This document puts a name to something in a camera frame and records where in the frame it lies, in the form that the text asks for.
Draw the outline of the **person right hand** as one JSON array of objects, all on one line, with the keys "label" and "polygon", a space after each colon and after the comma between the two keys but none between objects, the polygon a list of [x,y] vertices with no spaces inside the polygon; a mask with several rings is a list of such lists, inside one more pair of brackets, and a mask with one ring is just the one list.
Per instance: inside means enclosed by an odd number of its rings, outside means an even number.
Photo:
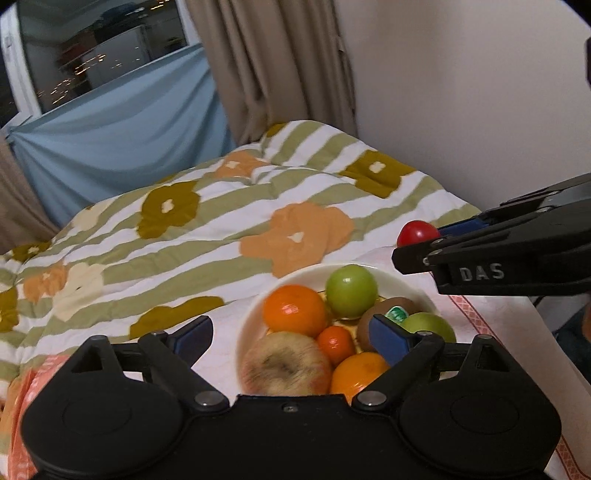
[{"label": "person right hand", "polygon": [[583,316],[581,331],[583,336],[591,342],[591,304],[588,304]]}]

